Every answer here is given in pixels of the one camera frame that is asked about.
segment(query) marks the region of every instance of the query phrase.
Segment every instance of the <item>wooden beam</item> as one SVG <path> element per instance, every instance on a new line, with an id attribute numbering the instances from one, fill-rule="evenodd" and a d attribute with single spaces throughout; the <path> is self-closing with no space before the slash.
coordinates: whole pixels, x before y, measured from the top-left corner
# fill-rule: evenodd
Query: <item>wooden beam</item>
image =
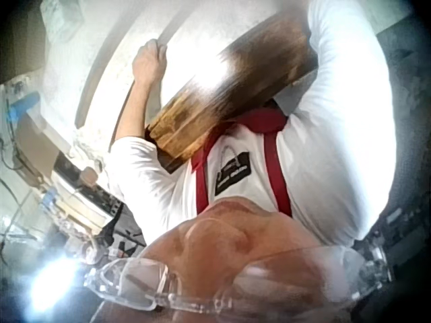
<path id="1" fill-rule="evenodd" d="M 317 66 L 303 7 L 280 12 L 241 36 L 198 72 L 147 128 L 169 172 L 219 122 L 262 106 Z"/>

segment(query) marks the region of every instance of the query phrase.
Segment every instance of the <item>hand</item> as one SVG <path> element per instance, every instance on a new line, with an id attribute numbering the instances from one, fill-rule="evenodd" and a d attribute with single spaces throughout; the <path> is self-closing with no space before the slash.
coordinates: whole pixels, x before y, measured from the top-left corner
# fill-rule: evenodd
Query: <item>hand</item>
<path id="1" fill-rule="evenodd" d="M 163 78 L 166 70 L 166 45 L 151 39 L 142 46 L 133 60 L 133 76 L 138 86 L 152 86 Z"/>

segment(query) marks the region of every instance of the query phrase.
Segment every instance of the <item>bright light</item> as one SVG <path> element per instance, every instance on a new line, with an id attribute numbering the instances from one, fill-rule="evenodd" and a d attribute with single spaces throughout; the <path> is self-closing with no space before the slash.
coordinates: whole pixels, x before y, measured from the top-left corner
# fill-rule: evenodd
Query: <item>bright light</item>
<path id="1" fill-rule="evenodd" d="M 5 225 L 5 227 L 9 227 L 11 225 L 11 219 L 8 217 L 4 217 L 3 224 Z"/>
<path id="2" fill-rule="evenodd" d="M 32 289 L 34 309 L 43 312 L 55 305 L 72 285 L 77 263 L 62 258 L 50 263 L 37 276 Z"/>
<path id="3" fill-rule="evenodd" d="M 196 82 L 202 89 L 214 90 L 232 73 L 234 71 L 229 61 L 220 61 L 215 57 L 205 62 L 201 72 L 196 74 Z"/>

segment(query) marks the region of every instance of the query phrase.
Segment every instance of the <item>clear safety glasses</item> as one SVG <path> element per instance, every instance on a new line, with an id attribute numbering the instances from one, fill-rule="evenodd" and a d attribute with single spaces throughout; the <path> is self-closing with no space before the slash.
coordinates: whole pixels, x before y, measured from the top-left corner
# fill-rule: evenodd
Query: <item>clear safety glasses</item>
<path id="1" fill-rule="evenodd" d="M 220 322 L 303 322 L 352 305 L 386 279 L 383 262 L 330 246 L 252 262 L 212 299 L 183 295 L 180 277 L 145 258 L 118 259 L 93 270 L 86 285 L 103 299 L 135 310 L 160 306 L 211 314 Z"/>

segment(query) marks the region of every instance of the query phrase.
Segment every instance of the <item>blue object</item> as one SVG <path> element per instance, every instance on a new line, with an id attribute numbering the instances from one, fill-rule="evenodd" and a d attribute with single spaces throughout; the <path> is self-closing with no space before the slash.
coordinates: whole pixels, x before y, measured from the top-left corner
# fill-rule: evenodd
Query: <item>blue object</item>
<path id="1" fill-rule="evenodd" d="M 54 186 L 51 186 L 43 196 L 40 204 L 46 207 L 47 209 L 50 209 L 51 205 L 54 204 L 55 198 L 57 197 L 57 195 L 58 195 L 57 189 Z"/>
<path id="2" fill-rule="evenodd" d="M 32 92 L 24 96 L 22 99 L 11 104 L 7 118 L 10 122 L 17 123 L 23 114 L 26 113 L 27 110 L 33 108 L 39 101 L 39 92 Z"/>

